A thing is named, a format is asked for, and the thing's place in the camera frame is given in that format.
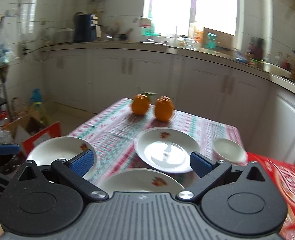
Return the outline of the white plate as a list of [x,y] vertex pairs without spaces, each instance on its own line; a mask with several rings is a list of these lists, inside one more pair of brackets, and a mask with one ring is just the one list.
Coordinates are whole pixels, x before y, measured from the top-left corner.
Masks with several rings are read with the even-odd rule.
[[79,153],[91,150],[94,163],[83,178],[90,181],[96,171],[99,157],[94,147],[87,141],[76,137],[57,137],[37,145],[28,155],[27,160],[33,160],[37,165],[50,165],[56,159],[71,159]]
[[190,155],[200,152],[200,146],[190,135],[167,127],[149,128],[134,140],[139,158],[156,170],[183,174],[192,171]]
[[174,178],[147,168],[130,168],[97,183],[111,196],[114,192],[168,192],[175,195],[184,187]]

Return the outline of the white kitchen cabinets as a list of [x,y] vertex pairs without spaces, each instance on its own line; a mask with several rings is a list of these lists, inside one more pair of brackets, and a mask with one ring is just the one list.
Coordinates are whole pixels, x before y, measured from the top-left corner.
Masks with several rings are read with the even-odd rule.
[[59,48],[43,63],[48,93],[99,113],[142,92],[179,111],[236,127],[247,151],[295,164],[295,83],[218,56],[178,51]]

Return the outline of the white bowl floral large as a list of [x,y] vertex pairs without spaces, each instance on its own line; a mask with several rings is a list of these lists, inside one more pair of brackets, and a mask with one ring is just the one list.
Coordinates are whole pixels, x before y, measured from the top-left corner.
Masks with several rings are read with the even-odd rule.
[[229,139],[216,139],[212,144],[213,158],[235,165],[247,164],[247,153],[243,146]]

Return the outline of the red white box floor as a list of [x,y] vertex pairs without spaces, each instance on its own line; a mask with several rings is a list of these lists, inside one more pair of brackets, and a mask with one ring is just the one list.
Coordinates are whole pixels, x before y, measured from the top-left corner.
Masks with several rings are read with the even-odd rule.
[[30,135],[22,126],[18,126],[15,131],[15,143],[20,146],[24,156],[27,157],[37,145],[46,140],[60,137],[61,135],[61,123],[59,121],[34,135]]

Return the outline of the patterned handmade tablecloth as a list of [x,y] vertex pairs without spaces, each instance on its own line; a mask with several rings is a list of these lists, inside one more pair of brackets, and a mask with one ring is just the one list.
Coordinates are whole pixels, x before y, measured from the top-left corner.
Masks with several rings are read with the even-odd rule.
[[131,168],[150,168],[188,187],[198,180],[190,167],[192,152],[212,159],[217,139],[243,145],[234,126],[180,111],[174,111],[168,122],[161,122],[155,118],[154,106],[145,115],[136,116],[131,103],[121,99],[69,134],[94,147],[99,162],[89,181],[95,185]]

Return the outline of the knobby orange without leaf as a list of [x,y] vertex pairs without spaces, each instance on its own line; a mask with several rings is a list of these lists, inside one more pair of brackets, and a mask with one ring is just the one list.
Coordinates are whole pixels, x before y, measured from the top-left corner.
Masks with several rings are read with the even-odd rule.
[[162,122],[168,122],[172,117],[174,104],[171,98],[161,96],[155,103],[155,118]]

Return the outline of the red cardboard box right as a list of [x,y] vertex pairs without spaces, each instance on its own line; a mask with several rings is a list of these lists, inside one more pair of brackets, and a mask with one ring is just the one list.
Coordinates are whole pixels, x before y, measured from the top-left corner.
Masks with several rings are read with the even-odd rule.
[[273,180],[288,205],[288,214],[280,235],[295,239],[295,165],[248,152],[249,161],[257,161]]

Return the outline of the orange with green leaf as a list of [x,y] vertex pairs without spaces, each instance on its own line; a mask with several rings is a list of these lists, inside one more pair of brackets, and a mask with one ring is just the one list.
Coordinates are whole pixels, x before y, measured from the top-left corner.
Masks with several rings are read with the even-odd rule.
[[132,101],[132,113],[137,116],[143,116],[147,113],[151,102],[151,97],[157,95],[153,92],[142,92],[137,94]]

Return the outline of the teal bottle by window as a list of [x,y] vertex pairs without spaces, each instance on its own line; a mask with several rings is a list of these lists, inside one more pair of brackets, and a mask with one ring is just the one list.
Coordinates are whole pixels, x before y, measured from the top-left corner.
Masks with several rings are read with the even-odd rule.
[[206,48],[207,49],[215,49],[216,42],[217,42],[217,35],[213,34],[213,33],[207,33]]

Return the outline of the knife block with knives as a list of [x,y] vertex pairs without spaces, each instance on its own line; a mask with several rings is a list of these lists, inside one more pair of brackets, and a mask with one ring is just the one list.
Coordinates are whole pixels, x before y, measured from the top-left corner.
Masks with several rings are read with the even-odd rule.
[[257,61],[262,60],[264,39],[252,36],[250,44],[251,44],[251,54],[253,55],[253,59]]

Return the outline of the black coffee machine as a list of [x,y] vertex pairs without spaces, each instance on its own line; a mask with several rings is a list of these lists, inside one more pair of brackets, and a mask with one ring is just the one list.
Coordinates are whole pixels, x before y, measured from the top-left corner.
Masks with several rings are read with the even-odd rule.
[[77,12],[74,15],[74,42],[93,42],[101,38],[101,26],[98,16]]

